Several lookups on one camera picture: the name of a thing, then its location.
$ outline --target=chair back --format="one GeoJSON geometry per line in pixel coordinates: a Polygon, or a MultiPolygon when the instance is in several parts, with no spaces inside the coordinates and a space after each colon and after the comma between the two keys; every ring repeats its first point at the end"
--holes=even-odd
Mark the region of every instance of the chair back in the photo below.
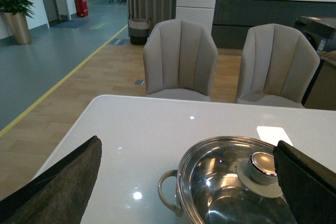
{"type": "Polygon", "coordinates": [[[237,97],[273,94],[301,102],[319,56],[292,27],[267,24],[250,28],[241,57],[237,97]]]}
{"type": "Polygon", "coordinates": [[[189,89],[210,95],[218,50],[205,25],[181,19],[157,23],[143,52],[146,94],[189,89]]]}

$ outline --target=red trash bin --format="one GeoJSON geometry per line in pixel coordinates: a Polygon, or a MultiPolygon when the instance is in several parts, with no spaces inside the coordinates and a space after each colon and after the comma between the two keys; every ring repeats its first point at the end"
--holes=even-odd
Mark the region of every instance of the red trash bin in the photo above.
{"type": "Polygon", "coordinates": [[[89,15],[88,4],[86,0],[75,0],[77,17],[86,17],[89,15]]]}

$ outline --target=gold planter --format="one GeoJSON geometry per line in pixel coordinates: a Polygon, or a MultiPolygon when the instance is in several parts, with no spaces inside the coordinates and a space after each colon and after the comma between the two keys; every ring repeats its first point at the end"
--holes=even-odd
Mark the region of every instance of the gold planter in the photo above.
{"type": "Polygon", "coordinates": [[[26,16],[23,13],[4,13],[16,43],[19,45],[31,43],[26,16]]]}

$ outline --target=glossy tabletop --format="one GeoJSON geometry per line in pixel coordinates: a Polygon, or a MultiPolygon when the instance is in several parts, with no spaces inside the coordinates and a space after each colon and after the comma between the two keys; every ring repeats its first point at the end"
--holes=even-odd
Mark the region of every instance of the glossy tabletop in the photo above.
{"type": "MultiPolygon", "coordinates": [[[[157,184],[183,154],[213,136],[260,139],[258,126],[284,129],[294,147],[336,172],[336,111],[102,95],[84,110],[36,174],[93,135],[102,141],[98,178],[81,223],[174,223],[157,184]]],[[[176,179],[163,184],[174,201],[176,179]]]]}

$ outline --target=upholstered chair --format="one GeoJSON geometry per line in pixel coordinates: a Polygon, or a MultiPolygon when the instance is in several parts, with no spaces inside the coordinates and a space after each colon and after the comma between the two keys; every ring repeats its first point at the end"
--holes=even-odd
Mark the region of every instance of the upholstered chair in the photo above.
{"type": "Polygon", "coordinates": [[[143,49],[146,96],[211,101],[217,57],[205,25],[181,19],[157,23],[143,49]]]}
{"type": "Polygon", "coordinates": [[[241,58],[236,103],[304,108],[320,58],[300,31],[278,24],[250,28],[241,58]]]}

